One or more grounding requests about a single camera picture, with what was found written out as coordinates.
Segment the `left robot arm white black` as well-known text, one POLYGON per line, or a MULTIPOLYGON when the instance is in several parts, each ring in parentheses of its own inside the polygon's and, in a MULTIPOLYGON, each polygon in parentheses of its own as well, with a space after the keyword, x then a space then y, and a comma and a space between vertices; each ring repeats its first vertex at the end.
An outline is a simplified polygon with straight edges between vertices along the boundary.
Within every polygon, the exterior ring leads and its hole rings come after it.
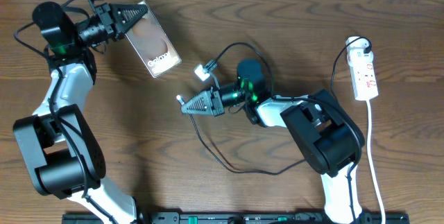
POLYGON ((106 175, 103 152, 83 109, 96 82, 94 52, 103 42, 118 41, 147 14, 144 4, 104 3, 74 23, 68 12, 82 8, 48 1, 32 14, 48 42, 41 53, 51 84, 41 105, 18 119, 13 133, 35 190, 79 203, 103 223, 151 223, 134 197, 106 175))

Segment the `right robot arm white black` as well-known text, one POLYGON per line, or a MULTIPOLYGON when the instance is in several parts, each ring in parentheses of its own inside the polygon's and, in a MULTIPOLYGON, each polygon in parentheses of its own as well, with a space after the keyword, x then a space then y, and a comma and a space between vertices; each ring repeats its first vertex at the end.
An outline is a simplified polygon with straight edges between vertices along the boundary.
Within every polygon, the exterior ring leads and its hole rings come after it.
POLYGON ((237 65, 237 79, 215 85, 188 101, 183 114, 217 117, 241 105, 252 124, 289 131, 305 161, 321 175, 324 211, 333 223, 357 223, 362 208, 357 200, 356 169, 364 136, 333 96, 322 89, 305 96, 278 96, 266 84, 257 60, 237 65))

